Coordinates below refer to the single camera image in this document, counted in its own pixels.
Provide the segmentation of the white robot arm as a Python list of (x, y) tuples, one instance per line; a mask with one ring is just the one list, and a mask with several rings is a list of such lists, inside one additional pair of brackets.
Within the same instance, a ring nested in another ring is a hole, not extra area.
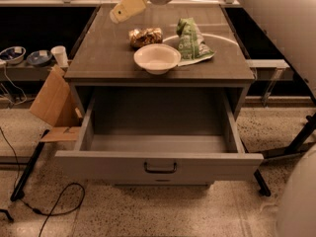
[[(170, 1), (120, 0), (110, 17), (117, 24), (143, 12), (149, 2), (164, 5)], [(237, 1), (314, 91), (316, 0)], [(316, 146), (302, 156), (289, 177), (276, 217), (276, 237), (316, 237)]]

